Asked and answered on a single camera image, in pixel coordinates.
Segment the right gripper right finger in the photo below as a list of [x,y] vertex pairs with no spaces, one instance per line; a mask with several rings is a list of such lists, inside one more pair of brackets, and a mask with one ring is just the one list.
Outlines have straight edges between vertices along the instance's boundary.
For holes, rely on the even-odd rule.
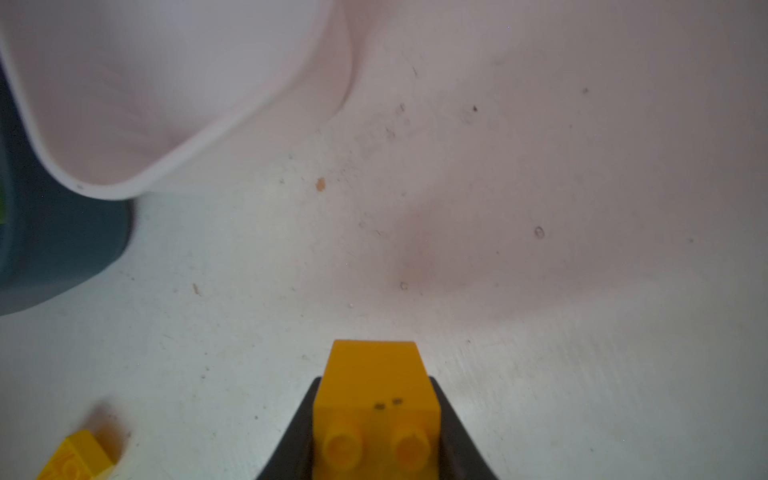
[[430,378],[441,408],[438,445],[439,480],[497,480],[438,381]]

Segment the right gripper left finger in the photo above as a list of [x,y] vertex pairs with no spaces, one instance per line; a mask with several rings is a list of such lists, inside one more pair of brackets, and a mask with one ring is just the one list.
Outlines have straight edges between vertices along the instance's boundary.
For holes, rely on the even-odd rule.
[[310,480],[313,469],[313,403],[321,382],[316,377],[257,480]]

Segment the orange yellow lego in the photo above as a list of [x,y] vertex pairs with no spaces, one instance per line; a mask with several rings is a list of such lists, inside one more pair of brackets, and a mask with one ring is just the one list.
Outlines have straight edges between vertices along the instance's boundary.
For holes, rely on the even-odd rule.
[[68,436],[48,460],[38,480],[103,480],[115,468],[104,448],[88,430]]

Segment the dark teal plastic bin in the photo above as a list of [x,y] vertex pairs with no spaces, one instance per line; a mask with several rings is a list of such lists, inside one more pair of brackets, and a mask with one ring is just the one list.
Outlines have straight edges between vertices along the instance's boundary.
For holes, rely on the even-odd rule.
[[1,78],[1,314],[85,282],[115,262],[133,227],[130,201],[70,191],[38,160]]

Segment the white plastic bin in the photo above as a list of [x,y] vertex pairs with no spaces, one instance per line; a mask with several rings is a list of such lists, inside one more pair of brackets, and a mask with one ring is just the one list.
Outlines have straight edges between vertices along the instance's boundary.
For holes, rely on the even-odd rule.
[[1,62],[39,162],[103,200],[250,180],[353,70],[339,1],[5,1]]

